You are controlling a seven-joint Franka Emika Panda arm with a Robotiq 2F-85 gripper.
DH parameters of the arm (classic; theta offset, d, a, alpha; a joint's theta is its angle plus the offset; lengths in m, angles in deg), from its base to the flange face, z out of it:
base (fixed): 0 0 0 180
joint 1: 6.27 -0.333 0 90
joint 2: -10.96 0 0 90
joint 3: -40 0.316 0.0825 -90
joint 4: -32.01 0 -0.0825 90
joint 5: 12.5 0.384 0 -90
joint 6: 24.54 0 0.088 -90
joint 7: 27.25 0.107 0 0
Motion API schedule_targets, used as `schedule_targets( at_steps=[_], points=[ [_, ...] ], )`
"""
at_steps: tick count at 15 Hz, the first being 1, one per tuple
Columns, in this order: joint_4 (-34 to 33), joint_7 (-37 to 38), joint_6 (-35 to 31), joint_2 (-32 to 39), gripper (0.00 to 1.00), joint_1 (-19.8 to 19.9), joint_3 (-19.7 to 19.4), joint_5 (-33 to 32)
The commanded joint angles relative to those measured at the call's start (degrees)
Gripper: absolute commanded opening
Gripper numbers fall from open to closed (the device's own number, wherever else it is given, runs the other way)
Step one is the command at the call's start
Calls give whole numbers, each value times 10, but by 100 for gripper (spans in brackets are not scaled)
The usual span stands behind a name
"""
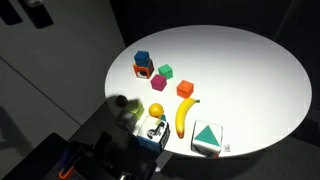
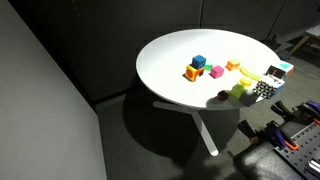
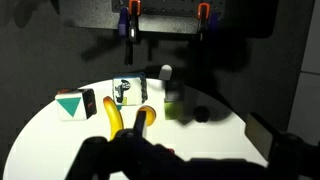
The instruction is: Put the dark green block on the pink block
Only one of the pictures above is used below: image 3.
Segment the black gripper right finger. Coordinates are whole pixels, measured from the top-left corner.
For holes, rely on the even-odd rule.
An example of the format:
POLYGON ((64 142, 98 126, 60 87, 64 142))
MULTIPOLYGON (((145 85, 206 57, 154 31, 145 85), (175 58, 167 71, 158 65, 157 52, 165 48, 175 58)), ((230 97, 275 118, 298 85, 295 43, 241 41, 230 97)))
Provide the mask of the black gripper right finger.
POLYGON ((320 145, 292 133, 278 131, 256 113, 245 120, 245 135, 268 162, 268 180, 320 180, 320 145))

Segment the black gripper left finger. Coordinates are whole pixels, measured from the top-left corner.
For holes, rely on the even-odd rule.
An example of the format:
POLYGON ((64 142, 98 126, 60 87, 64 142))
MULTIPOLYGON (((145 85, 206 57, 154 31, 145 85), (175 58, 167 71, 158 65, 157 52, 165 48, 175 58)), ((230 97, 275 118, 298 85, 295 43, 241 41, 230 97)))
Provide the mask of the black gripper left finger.
POLYGON ((113 140, 102 136, 85 139, 65 180, 109 180, 117 172, 122 172, 129 180, 164 175, 163 165, 174 152, 162 145, 152 145, 143 137, 146 119, 146 112, 139 112, 134 126, 119 130, 113 140))

